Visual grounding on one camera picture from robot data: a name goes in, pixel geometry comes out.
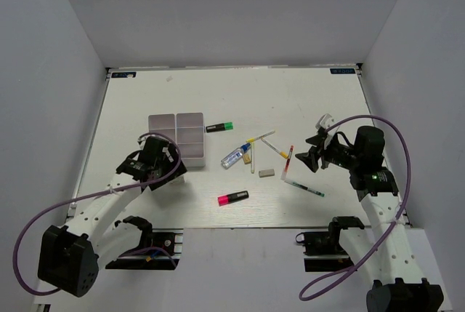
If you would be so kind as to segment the right white organizer tray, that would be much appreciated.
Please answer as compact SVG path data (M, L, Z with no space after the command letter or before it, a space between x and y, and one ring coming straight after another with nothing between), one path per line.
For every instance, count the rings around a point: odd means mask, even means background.
M206 165L205 132L203 114L178 113L176 115L177 145L187 168L203 168Z

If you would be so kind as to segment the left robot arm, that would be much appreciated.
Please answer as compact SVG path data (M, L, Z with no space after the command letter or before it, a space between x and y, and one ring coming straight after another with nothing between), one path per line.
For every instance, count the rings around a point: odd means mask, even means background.
M144 191L154 191L186 171L180 149L171 138L159 133L141 136L139 150L116 167L101 195L64 225L45 230L38 278L82 297L109 263L125 254L150 251L152 223L126 214L126 208Z

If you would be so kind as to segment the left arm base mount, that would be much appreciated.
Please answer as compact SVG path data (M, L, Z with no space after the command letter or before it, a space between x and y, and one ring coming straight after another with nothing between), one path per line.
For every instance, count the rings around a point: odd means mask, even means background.
M173 271L176 268L182 252L181 231L157 230L148 220L135 216L117 220L115 226L123 223L138 229L138 245L108 263L107 270Z

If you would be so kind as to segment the green highlighter marker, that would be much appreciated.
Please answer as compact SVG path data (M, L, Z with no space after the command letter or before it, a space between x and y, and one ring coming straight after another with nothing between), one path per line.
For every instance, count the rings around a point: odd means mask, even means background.
M231 130L231 129L233 129L233 123L232 122L213 124L213 125L205 127L206 133L222 132L222 131L227 131L227 130Z

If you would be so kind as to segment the white pen orange tip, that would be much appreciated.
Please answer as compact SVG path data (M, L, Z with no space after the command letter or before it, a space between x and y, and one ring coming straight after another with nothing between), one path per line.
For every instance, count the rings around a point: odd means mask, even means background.
M284 151L282 151L281 149L277 148L276 146L274 146L271 142L269 142L268 140L266 140L265 138L261 138L261 141L267 145L269 148L271 148L274 152L276 152L277 154L279 154L280 156L282 156L283 158L287 159L288 158L288 154Z

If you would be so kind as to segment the white eraser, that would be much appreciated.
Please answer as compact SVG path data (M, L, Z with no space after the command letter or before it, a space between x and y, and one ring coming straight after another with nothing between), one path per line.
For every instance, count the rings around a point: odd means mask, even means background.
M170 184L171 185L179 185L179 184L183 184L185 182L185 177L182 175L182 176L179 176L179 177L176 177L175 179L173 179Z

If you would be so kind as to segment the white pen yellow band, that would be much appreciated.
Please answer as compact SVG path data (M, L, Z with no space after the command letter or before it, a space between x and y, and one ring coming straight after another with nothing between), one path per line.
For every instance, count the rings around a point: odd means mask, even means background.
M256 137L253 137L253 138L249 138L249 139L246 140L246 142L247 142L247 143L253 143L253 142L257 141L257 140L262 139L263 137L268 137L268 136L270 136L270 135L272 135L272 134L274 134L274 133L275 133L275 130L271 130L271 131L266 132L266 133L264 133L264 134L261 134L261 135L259 135L259 136L256 136Z

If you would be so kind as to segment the pink highlighter marker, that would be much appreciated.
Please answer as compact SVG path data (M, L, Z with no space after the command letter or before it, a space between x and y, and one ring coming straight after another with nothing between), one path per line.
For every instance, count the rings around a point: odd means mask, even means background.
M224 205L232 204L232 203L242 201L248 198L249 198L248 191L241 191L241 192L230 193L227 195L219 196L217 198L217 201L218 201L218 205L222 207Z

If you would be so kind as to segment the blue cap glue bottle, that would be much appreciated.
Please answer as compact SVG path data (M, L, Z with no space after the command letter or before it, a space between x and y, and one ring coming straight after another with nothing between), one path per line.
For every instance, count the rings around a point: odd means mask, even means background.
M243 156L246 154L246 152L249 150L251 147L250 143L246 143L238 148L236 148L234 151L229 153L227 156L225 156L221 160L221 165L225 169L229 169L232 165L234 165L237 161L243 158Z

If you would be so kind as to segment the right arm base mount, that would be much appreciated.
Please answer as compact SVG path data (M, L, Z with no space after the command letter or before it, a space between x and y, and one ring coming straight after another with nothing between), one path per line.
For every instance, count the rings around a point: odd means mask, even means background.
M325 231L301 232L295 242L304 247L304 269L308 273L336 272L354 265L339 243L342 230L364 230L362 221L355 216L334 217Z

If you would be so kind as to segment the grey eraser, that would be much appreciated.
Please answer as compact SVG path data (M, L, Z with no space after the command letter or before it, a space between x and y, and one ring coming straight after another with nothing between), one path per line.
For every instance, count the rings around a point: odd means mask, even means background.
M259 170L259 177L272 177L275 175L274 169Z

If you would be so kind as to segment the left blue table label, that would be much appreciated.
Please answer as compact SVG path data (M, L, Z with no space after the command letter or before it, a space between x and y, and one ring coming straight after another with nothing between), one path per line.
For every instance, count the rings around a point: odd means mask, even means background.
M111 78L125 79L125 78L134 78L137 75L135 71L129 72L112 72Z

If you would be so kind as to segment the white pen vertical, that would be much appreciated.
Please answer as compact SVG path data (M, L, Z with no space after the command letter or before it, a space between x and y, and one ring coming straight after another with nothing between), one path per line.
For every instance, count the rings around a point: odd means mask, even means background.
M255 173L255 143L251 142L251 174Z

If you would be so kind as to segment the green ink pen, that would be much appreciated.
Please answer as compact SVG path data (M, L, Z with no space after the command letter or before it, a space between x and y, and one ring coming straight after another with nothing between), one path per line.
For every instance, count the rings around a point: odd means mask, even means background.
M292 180L292 179L288 178L287 174L288 174L287 171L284 169L282 171L282 174L281 174L281 180L284 183L286 183L288 185L292 185L293 187L299 188L299 189L301 189L303 191L312 193L312 194L314 194L316 196L319 196L319 197L324 197L325 196L325 194L323 192L317 191L317 190L315 190L313 188L310 188L309 186L303 185L303 184L301 184L301 183L299 183L299 182L297 182L295 180Z

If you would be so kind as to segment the red pen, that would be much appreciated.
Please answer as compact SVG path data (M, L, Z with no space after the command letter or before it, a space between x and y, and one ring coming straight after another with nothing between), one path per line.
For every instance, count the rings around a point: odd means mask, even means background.
M284 168L284 173L285 174L287 174L287 172L288 172L288 168L289 168L289 164L291 162L293 152L294 152L294 145L291 145L289 153L288 153L288 158L286 159L286 165L285 165L285 168Z

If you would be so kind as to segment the right blue table label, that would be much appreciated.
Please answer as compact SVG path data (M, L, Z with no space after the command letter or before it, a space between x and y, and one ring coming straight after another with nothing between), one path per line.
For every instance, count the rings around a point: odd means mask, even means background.
M356 70L354 68L331 68L330 72L333 75L356 74Z

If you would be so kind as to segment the blue table label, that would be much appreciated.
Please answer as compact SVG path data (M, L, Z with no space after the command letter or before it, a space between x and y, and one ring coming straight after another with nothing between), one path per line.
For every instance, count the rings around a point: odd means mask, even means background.
M112 72L111 78L125 79L125 78L134 78L137 75L135 71L129 72Z
M356 70L354 68L331 68L330 72L333 75L356 74Z

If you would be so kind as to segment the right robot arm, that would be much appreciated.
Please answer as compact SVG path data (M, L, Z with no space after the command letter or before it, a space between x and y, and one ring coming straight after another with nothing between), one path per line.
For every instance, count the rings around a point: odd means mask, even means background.
M359 272L371 285L368 311L438 311L442 288L428 281L411 249L405 224L397 216L402 206L393 174L384 167L384 133L376 127L357 129L354 143L342 145L324 128L307 138L310 149L298 153L312 172L329 164L348 170L351 186L367 214L373 238L357 217L335 217L325 242L354 263L343 274Z

